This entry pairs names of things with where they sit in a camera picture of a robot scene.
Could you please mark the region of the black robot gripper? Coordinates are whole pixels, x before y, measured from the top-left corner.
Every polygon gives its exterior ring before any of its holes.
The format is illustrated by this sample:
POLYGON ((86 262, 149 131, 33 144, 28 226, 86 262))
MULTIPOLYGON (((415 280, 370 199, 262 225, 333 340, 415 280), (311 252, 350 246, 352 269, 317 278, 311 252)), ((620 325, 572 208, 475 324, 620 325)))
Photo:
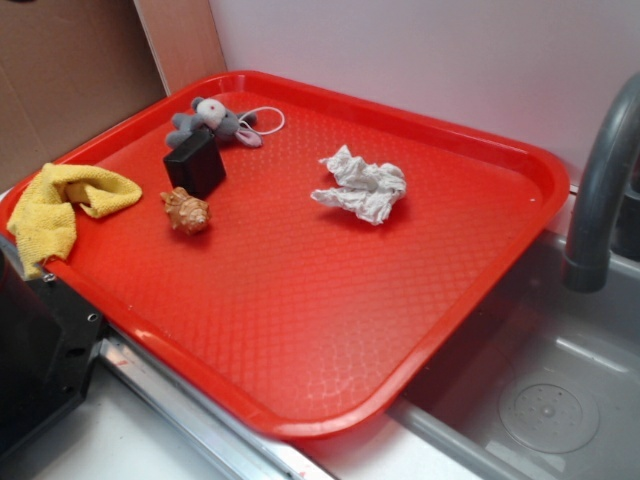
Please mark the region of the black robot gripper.
POLYGON ((12 455, 86 398, 105 323, 50 273, 26 280, 1 242, 1 453, 12 455))

